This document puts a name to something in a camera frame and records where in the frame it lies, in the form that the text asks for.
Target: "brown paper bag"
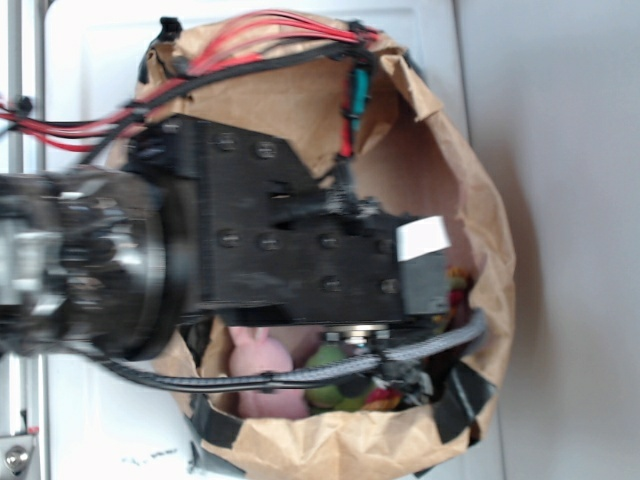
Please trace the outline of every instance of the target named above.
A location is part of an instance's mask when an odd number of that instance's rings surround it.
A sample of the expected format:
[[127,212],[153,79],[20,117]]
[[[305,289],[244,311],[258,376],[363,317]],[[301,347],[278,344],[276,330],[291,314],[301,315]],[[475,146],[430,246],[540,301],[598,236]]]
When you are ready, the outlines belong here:
[[[344,28],[341,22],[322,21]],[[166,80],[172,57],[200,53],[221,25],[186,30],[175,42],[152,45],[138,95]],[[271,54],[298,50],[283,46]],[[514,333],[515,258],[502,201],[440,101],[405,61],[404,49],[382,35],[374,51],[380,68],[354,165],[359,194],[379,198],[390,213],[445,217],[450,261],[473,274],[470,303],[486,313],[487,341],[461,359],[445,355],[451,364],[443,370],[440,400],[402,412],[241,420],[228,413],[234,411],[233,395],[177,394],[202,446],[248,478],[388,480],[418,472],[481,439],[496,406]],[[227,80],[173,101],[156,118],[178,112],[285,138],[319,175],[339,148],[349,68],[348,62],[327,59]],[[230,340],[219,319],[213,325],[199,369],[179,335],[157,359],[156,369],[177,376],[225,375]]]

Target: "pink plush toy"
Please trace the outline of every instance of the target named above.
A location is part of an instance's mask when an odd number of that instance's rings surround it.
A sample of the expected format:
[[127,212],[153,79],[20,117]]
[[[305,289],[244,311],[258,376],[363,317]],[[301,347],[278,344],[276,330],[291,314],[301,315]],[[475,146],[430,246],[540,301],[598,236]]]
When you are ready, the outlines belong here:
[[[234,376],[293,370],[291,355],[280,342],[269,337],[268,328],[229,327],[235,349],[229,358],[229,373]],[[289,418],[309,416],[304,390],[259,390],[240,392],[238,414],[243,418]]]

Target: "metal rail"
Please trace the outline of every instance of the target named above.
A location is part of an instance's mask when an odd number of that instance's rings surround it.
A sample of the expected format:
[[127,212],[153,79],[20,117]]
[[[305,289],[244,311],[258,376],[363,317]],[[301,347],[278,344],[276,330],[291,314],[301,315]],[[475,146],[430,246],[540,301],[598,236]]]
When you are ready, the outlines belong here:
[[[5,22],[8,99],[23,94],[36,99],[34,116],[44,118],[44,21],[53,0],[8,0]],[[43,146],[25,149],[25,140],[11,132],[8,171],[23,173],[45,166]],[[48,369],[46,356],[0,360],[0,480],[50,480],[48,433]]]

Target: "white label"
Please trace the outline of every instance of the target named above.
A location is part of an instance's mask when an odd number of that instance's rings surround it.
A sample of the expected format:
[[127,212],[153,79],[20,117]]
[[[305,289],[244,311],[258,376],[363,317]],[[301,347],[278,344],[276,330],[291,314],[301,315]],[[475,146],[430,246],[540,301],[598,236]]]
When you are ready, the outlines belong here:
[[396,229],[398,261],[437,252],[451,246],[442,217],[428,217],[407,223]]

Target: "green plush toy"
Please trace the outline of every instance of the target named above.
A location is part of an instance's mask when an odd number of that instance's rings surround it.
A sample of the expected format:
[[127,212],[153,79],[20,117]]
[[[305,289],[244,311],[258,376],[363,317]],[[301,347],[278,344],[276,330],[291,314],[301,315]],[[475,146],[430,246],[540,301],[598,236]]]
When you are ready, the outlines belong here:
[[[318,351],[307,361],[307,367],[318,367],[329,363],[344,360],[347,356],[338,345],[321,345]],[[319,388],[312,388],[306,391],[307,401],[311,405],[312,413],[323,413],[327,411],[340,410],[344,412],[355,412],[360,410],[373,390],[371,380],[359,379],[355,385],[350,382],[348,385],[327,385]]]

